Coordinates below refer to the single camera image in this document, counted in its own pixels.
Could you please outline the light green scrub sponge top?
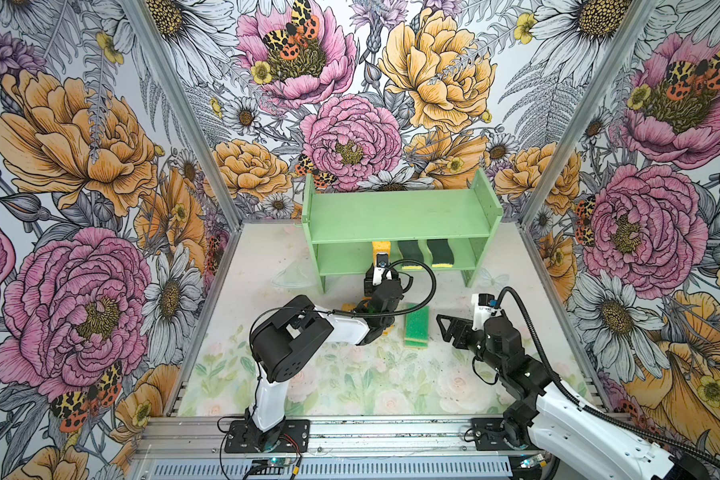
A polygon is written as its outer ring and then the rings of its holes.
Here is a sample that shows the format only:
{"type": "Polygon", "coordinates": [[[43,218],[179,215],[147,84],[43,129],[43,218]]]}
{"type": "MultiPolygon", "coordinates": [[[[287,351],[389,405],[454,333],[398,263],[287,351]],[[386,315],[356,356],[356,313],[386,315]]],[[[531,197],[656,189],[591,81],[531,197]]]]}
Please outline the light green scrub sponge top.
{"type": "Polygon", "coordinates": [[[429,308],[422,307],[405,316],[404,340],[429,342],[429,308]]]}

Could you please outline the yellow cellulose sponge front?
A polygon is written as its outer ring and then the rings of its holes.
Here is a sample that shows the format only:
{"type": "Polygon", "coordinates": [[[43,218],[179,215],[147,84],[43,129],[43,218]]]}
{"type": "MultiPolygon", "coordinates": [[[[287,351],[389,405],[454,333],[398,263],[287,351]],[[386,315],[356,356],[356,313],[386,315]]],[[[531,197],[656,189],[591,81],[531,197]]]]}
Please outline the yellow cellulose sponge front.
{"type": "Polygon", "coordinates": [[[372,242],[373,259],[376,259],[379,255],[391,255],[391,242],[390,241],[373,241],[372,242]]]}

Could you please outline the dark green scrub sponge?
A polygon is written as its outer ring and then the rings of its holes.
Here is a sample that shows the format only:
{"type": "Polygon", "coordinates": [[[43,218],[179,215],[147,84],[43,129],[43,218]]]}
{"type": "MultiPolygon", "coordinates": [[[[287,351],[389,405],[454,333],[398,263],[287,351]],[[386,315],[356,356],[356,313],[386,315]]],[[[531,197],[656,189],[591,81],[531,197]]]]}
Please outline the dark green scrub sponge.
{"type": "Polygon", "coordinates": [[[452,268],[455,256],[447,239],[430,239],[427,248],[432,257],[433,268],[452,268]]]}
{"type": "Polygon", "coordinates": [[[424,262],[424,255],[417,240],[401,240],[397,242],[402,259],[424,262]]]}

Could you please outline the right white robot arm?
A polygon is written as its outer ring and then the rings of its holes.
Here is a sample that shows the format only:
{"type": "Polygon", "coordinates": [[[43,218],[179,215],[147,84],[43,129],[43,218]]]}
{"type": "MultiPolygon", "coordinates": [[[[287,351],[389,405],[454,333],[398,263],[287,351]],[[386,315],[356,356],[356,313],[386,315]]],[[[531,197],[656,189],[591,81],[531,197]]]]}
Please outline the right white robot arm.
{"type": "Polygon", "coordinates": [[[703,463],[674,455],[646,433],[618,426],[608,415],[554,382],[543,362],[527,354],[520,332],[502,313],[475,328],[470,320],[436,316],[443,340],[497,374],[515,402],[501,425],[484,438],[498,445],[535,447],[562,460],[587,479],[708,479],[703,463]]]}

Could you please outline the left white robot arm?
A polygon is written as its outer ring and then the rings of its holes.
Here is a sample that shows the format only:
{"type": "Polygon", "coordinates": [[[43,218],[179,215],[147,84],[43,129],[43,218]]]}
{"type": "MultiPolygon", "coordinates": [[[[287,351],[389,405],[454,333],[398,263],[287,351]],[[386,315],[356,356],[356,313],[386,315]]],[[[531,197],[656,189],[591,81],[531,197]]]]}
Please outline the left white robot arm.
{"type": "Polygon", "coordinates": [[[297,295],[249,334],[258,367],[253,404],[246,410],[242,442],[270,451],[285,433],[285,402],[290,380],[325,343],[365,346],[375,342],[400,315],[398,305],[410,288],[395,264],[372,266],[364,279],[365,297],[352,310],[326,310],[297,295]]]}

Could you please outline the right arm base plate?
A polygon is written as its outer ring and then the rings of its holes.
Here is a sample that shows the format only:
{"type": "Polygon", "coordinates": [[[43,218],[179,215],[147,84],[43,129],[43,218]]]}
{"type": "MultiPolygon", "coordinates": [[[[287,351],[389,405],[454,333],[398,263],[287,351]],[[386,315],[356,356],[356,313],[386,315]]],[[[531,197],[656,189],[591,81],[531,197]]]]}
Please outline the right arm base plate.
{"type": "Polygon", "coordinates": [[[529,450],[531,442],[525,425],[503,417],[475,417],[470,429],[477,451],[529,450]]]}

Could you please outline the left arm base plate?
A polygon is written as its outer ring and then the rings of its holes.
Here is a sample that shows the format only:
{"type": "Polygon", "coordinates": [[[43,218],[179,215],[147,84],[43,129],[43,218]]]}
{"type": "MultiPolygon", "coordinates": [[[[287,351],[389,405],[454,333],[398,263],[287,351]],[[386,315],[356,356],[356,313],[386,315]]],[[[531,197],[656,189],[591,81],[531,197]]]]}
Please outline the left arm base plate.
{"type": "Polygon", "coordinates": [[[306,453],[310,427],[309,420],[283,419],[264,432],[252,420],[234,420],[222,450],[226,454],[306,453]]]}

